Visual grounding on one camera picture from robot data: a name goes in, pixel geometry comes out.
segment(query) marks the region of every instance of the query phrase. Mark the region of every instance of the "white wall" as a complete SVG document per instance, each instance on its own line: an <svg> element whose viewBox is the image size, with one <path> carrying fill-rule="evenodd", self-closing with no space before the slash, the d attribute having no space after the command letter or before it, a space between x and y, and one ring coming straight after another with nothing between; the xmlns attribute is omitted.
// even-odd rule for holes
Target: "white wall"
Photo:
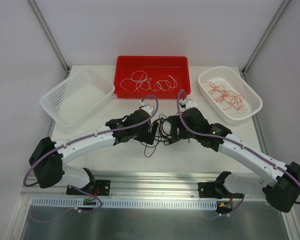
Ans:
<svg viewBox="0 0 300 240"><path fill-rule="evenodd" d="M293 0L248 71L269 153L300 164L300 0ZM300 205L295 211L300 222Z"/></svg>
<svg viewBox="0 0 300 240"><path fill-rule="evenodd" d="M0 240L50 119L38 99L65 77L26 0L0 0Z"/></svg>
<svg viewBox="0 0 300 240"><path fill-rule="evenodd" d="M282 0L37 0L69 65L187 56L243 68Z"/></svg>

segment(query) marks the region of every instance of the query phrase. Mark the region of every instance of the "white string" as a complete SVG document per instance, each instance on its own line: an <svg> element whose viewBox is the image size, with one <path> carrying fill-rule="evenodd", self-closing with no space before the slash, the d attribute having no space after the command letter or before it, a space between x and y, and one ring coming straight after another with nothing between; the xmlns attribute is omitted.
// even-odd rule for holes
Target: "white string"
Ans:
<svg viewBox="0 0 300 240"><path fill-rule="evenodd" d="M140 77L140 79L134 79L134 75L136 73L142 73L142 76ZM154 86L154 89L152 88L152 84L150 83L150 81L153 79L152 77L148 78L148 74L144 71L141 71L141 70L138 70L138 71L135 71L134 73L132 73L131 77L130 78L125 78L123 79L121 82L120 82L120 87L124 90L126 90L127 92L129 92L128 89L124 88L122 86L122 83L126 80L131 80L133 81L135 84L135 90L133 90L134 92L135 91L139 91L139 89L142 89L143 91L152 91L152 92L157 92L157 91L164 91L164 92L167 92L167 91L170 91L172 92L173 89L175 89L178 85L177 81L171 76L171 75L168 75L169 78L171 78L173 80L173 86L172 86L172 83L169 81L169 80L158 80L155 84L153 84ZM165 85L167 86L167 88L163 88L162 86L162 83L165 83Z"/></svg>

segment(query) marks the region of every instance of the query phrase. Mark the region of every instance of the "perforated white basket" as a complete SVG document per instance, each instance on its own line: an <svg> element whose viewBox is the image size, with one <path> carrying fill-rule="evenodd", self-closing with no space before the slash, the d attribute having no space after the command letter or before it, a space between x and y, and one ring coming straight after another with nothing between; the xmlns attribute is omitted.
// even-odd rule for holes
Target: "perforated white basket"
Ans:
<svg viewBox="0 0 300 240"><path fill-rule="evenodd" d="M199 90L220 117L228 123L235 123L251 117L263 106L259 95L231 68L217 66L200 74ZM240 107L231 107L226 101L216 101L212 94L213 86L224 86L226 91L240 95L243 101Z"/></svg>
<svg viewBox="0 0 300 240"><path fill-rule="evenodd" d="M61 126L75 128L105 105L115 86L90 69L83 69L55 86L39 103Z"/></svg>

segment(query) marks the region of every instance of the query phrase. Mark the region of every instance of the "tabletop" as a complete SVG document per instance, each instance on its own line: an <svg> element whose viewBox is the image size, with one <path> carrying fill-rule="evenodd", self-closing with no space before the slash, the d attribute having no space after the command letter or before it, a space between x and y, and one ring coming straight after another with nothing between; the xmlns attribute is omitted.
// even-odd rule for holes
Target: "tabletop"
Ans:
<svg viewBox="0 0 300 240"><path fill-rule="evenodd" d="M70 76L88 68L98 75L113 83L115 77L115 65L74 65ZM198 77L201 73L211 69L209 66L189 66L191 83L191 94L187 99L193 99L197 108L209 123L220 123L231 129L239 138L250 146L260 149L256 129L252 117L238 123L228 123L215 112L199 91ZM237 67L232 69L239 74ZM146 100L147 104L155 105L154 100ZM91 132L104 125L111 119L121 118L133 113L139 108L137 99L119 99L115 94L111 100L88 118L76 129L66 129L58 123L55 124L51 139L53 141L77 137ZM159 99L159 114L166 116L177 113L176 100ZM87 155L81 156L69 163L77 168L89 168L98 171L129 171L129 172L152 172L152 173L221 173L231 171L233 173L251 173L251 171L234 159L212 149L204 148L197 141L191 139L181 140L174 144L165 146L159 144L155 153L147 158L144 155L145 147L140 142L130 140L116 146L98 149Z"/></svg>

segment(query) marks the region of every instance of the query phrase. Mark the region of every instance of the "tangled red cord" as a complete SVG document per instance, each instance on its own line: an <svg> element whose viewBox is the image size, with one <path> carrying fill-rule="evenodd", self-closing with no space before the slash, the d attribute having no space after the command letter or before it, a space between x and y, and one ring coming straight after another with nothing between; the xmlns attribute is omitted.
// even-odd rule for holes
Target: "tangled red cord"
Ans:
<svg viewBox="0 0 300 240"><path fill-rule="evenodd" d="M244 108L244 96L236 94L233 91L226 90L223 84L216 86L213 82L208 81L203 87L211 88L208 92L217 103L229 104L229 107L223 110L228 110L230 108L241 110Z"/></svg>

